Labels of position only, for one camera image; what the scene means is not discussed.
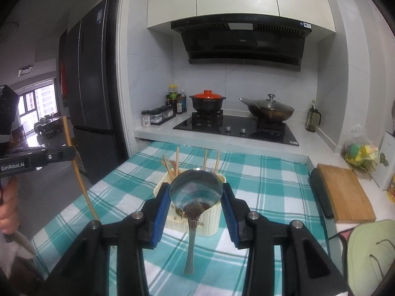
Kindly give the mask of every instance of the range hood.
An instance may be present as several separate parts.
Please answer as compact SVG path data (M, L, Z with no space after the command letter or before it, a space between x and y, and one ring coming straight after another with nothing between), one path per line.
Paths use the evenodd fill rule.
M262 14L213 14L171 22L189 63L239 63L300 71L311 25Z

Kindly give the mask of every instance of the countertop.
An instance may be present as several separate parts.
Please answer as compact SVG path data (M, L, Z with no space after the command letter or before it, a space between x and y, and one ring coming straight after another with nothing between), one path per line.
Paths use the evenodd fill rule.
M224 114L250 116L244 111L227 111ZM299 147L278 144L262 140L244 139L239 137L175 130L173 127L191 116L191 112L177 115L161 126L143 127L141 121L134 124L134 135L137 138L172 142L188 146L202 147L212 150L232 151L256 155L268 155L293 162L305 163L309 170L313 170L318 163L347 168L342 157L333 153L317 133L305 130L305 122L299 119L287 120L287 125L299 142ZM394 219L395 203L391 203L385 191L381 191L374 180L360 179L366 195L368 196L377 220ZM328 236L336 232L353 228L357 224L335 224L327 221Z

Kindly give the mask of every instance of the person's hand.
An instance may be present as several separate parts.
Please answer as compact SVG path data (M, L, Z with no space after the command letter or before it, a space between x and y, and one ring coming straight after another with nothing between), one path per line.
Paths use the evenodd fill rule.
M13 234L19 227L17 189L18 178L12 176L1 194L3 205L0 206L0 230L4 234Z

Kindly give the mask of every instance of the gas stove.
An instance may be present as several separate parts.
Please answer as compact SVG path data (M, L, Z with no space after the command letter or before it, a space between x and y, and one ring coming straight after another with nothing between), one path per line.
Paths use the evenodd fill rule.
M299 146L290 128L283 122L266 123L259 119L224 115L222 110L209 115L193 112L192 117L184 120L173 129L221 134L224 136Z

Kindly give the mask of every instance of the black pot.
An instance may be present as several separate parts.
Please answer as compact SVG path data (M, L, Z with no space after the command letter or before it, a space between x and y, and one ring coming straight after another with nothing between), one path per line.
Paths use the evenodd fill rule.
M195 96L189 96L192 99L192 106L197 112L214 113L222 108L222 102L226 99L225 96L219 99L204 99Z

